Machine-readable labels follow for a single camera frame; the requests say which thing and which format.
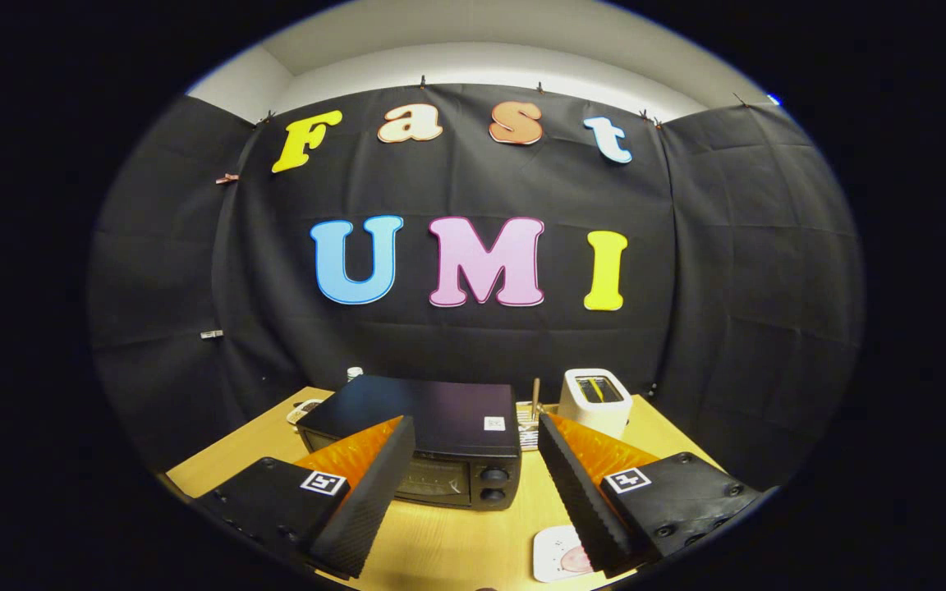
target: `blue letter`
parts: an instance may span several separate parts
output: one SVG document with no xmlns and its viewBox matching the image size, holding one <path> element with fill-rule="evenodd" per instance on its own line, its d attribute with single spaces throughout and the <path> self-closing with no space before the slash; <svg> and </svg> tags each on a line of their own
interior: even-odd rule
<svg viewBox="0 0 946 591">
<path fill-rule="evenodd" d="M 371 277 L 352 281 L 345 273 L 345 236 L 352 224 L 343 220 L 312 226 L 309 233 L 316 243 L 316 283 L 324 296 L 339 304 L 370 304 L 382 298 L 397 279 L 397 231 L 404 218 L 368 218 L 364 229 L 371 234 Z"/>
<path fill-rule="evenodd" d="M 582 122 L 583 125 L 594 131 L 594 139 L 597 140 L 597 147 L 601 153 L 619 164 L 626 164 L 633 160 L 633 154 L 630 151 L 619 147 L 619 140 L 616 138 L 626 138 L 626 132 L 612 125 L 607 117 L 591 117 Z"/>
</svg>

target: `letter m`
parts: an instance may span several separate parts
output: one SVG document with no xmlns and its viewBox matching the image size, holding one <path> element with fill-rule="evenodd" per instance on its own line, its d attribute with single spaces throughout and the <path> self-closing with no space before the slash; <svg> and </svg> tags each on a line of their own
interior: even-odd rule
<svg viewBox="0 0 946 591">
<path fill-rule="evenodd" d="M 536 250 L 545 229 L 536 218 L 511 218 L 498 233 L 491 250 L 477 236 L 466 218 L 436 218 L 429 231 L 440 244 L 439 283 L 429 295 L 434 306 L 451 308 L 466 303 L 466 292 L 458 287 L 458 272 L 466 276 L 478 303 L 491 298 L 498 276 L 506 272 L 497 295 L 504 306 L 536 306 L 544 296 L 538 288 Z"/>
</svg>

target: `table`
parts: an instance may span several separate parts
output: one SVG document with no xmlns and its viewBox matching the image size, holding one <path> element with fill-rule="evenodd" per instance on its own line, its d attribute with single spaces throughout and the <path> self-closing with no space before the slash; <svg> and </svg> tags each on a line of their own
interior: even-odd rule
<svg viewBox="0 0 946 591">
<path fill-rule="evenodd" d="M 308 451 L 286 415 L 298 401 L 327 396 L 331 396 L 328 390 L 301 389 L 166 475 L 189 497 L 199 497 L 260 457 L 297 461 Z M 643 397 L 633 399 L 624 442 L 659 457 L 690 451 L 721 468 Z M 549 584 L 534 579 L 532 539 L 545 528 L 570 524 L 542 456 L 526 451 L 521 459 L 521 483 L 509 509 L 478 512 L 393 501 L 359 579 L 339 580 L 316 572 L 346 586 L 373 591 L 586 591 L 633 575 L 631 571 L 609 580 L 595 572 Z"/>
</svg>

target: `yellow letter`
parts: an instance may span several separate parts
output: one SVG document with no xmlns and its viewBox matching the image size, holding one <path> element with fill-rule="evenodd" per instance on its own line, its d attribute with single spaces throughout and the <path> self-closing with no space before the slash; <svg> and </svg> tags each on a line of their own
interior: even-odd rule
<svg viewBox="0 0 946 591">
<path fill-rule="evenodd" d="M 627 248 L 627 237 L 616 232 L 593 231 L 586 235 L 586 240 L 594 247 L 594 281 L 582 305 L 588 310 L 619 310 L 619 262 Z"/>
<path fill-rule="evenodd" d="M 342 120 L 341 111 L 331 111 L 308 119 L 301 119 L 287 126 L 287 141 L 282 145 L 279 160 L 273 165 L 273 172 L 286 171 L 309 161 L 305 145 L 316 149 L 327 135 L 327 125 L 337 125 Z"/>
<path fill-rule="evenodd" d="M 389 123 L 379 127 L 379 139 L 394 144 L 409 139 L 424 142 L 442 134 L 443 127 L 436 124 L 436 107 L 427 104 L 398 106 L 386 113 Z"/>
</svg>

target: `oven knob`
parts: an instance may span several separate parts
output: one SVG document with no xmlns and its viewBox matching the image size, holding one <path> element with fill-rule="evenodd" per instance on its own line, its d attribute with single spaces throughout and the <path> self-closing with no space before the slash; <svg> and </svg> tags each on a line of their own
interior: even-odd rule
<svg viewBox="0 0 946 591">
<path fill-rule="evenodd" d="M 506 498 L 506 493 L 497 488 L 485 488 L 480 491 L 480 500 L 487 502 L 488 505 L 498 505 Z"/>
<path fill-rule="evenodd" d="M 510 474 L 507 474 L 506 470 L 500 470 L 499 468 L 488 468 L 484 472 L 480 472 L 481 482 L 487 483 L 488 485 L 503 486 L 509 479 Z"/>
</svg>

